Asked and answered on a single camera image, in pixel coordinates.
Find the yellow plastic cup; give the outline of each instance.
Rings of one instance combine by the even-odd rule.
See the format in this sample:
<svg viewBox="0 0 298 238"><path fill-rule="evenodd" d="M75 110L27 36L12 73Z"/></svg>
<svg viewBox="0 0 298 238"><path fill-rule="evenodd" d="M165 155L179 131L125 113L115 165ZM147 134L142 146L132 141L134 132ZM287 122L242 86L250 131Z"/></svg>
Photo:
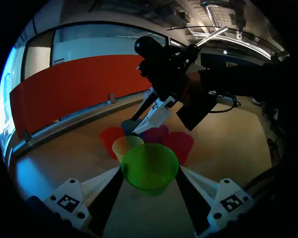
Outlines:
<svg viewBox="0 0 298 238"><path fill-rule="evenodd" d="M117 159L122 163L122 159L132 148L142 145L143 140L137 136L123 136L118 138L112 144L112 150L117 156Z"/></svg>

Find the ceiling light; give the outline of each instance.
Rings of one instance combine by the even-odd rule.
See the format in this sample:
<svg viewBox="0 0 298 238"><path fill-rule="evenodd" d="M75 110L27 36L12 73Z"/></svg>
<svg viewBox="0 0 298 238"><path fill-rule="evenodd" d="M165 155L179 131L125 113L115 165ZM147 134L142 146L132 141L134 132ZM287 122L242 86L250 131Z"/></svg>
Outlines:
<svg viewBox="0 0 298 238"><path fill-rule="evenodd" d="M208 37L210 34L209 33L201 33L201 32L193 32L193 35L194 36L205 36L205 37ZM226 36L215 36L214 38L215 39L219 39L219 40L230 41L230 42L233 42L235 44L239 44L241 46L244 46L246 48L249 48L249 49L251 49L251 50L253 50L253 51L261 54L262 56L266 57L269 60L271 59L271 55L268 52L264 51L260 47L254 46L254 45L249 44L249 43L246 43L244 41L232 39L232 38L229 38L229 37L226 37Z"/></svg>
<svg viewBox="0 0 298 238"><path fill-rule="evenodd" d="M206 43L208 40L210 40L210 39L216 37L217 35L219 35L219 34L225 32L225 31L227 31L227 30L228 30L228 29L227 29L227 26L223 26L223 27L221 27L221 28L218 29L217 31L215 31L215 32L213 32L213 33L211 33L211 34L209 34L209 35L208 35L207 37L205 37L203 40L201 40L200 42L198 42L198 43L196 44L196 46L200 46L200 45Z"/></svg>
<svg viewBox="0 0 298 238"><path fill-rule="evenodd" d="M175 42L175 41L173 41L173 40L171 41L171 43L172 43L172 44L175 44L176 46L180 46L179 43L177 43L177 42Z"/></svg>

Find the glass window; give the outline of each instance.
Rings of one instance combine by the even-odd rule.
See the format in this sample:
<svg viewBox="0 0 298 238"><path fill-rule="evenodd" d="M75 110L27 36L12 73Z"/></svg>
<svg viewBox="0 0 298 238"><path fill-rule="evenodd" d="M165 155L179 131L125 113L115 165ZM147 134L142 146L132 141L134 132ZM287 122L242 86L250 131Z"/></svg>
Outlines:
<svg viewBox="0 0 298 238"><path fill-rule="evenodd" d="M13 88L13 65L17 50L12 48L4 66L0 82L0 146L5 154L6 146L15 127L10 107L10 92Z"/></svg>
<svg viewBox="0 0 298 238"><path fill-rule="evenodd" d="M181 48L186 48L186 45L185 44L183 44L183 43L181 43L181 42L179 42L179 41L177 41L177 40L175 40L175 39L170 39L170 42L171 42L171 45L172 46L178 46L178 47L181 47Z"/></svg>
<svg viewBox="0 0 298 238"><path fill-rule="evenodd" d="M91 24L62 28L55 32L52 65L92 56L136 55L135 42L146 35L166 44L165 37L133 27Z"/></svg>

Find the ceiling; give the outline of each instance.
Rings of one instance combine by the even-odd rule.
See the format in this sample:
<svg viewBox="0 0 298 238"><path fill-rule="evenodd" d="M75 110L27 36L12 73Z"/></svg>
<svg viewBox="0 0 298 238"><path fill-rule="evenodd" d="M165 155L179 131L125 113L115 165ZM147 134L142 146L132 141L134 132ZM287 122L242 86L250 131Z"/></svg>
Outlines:
<svg viewBox="0 0 298 238"><path fill-rule="evenodd" d="M226 25L229 30L222 36L242 39L271 55L284 51L274 26L250 0L66 0L61 21L62 17L77 12L83 6L88 12L106 10L134 15L165 29L195 26L184 32L187 40L194 44L205 36L193 36L192 31L212 33L217 27ZM232 42L225 44L243 48Z"/></svg>

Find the black cable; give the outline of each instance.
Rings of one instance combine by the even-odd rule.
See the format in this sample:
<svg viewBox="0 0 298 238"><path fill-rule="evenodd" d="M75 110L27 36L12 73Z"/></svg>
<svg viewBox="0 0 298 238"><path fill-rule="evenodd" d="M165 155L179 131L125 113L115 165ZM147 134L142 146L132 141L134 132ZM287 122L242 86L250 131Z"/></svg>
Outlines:
<svg viewBox="0 0 298 238"><path fill-rule="evenodd" d="M237 100L229 95L219 95L218 93L213 93L211 94L211 96L217 97L217 98L223 98L223 97L228 97L231 98L233 100L233 105L231 108L226 109L226 110L220 110L220 111L210 111L209 113L223 113L223 112L228 112L230 110L232 110L234 108L234 105L236 104Z"/></svg>

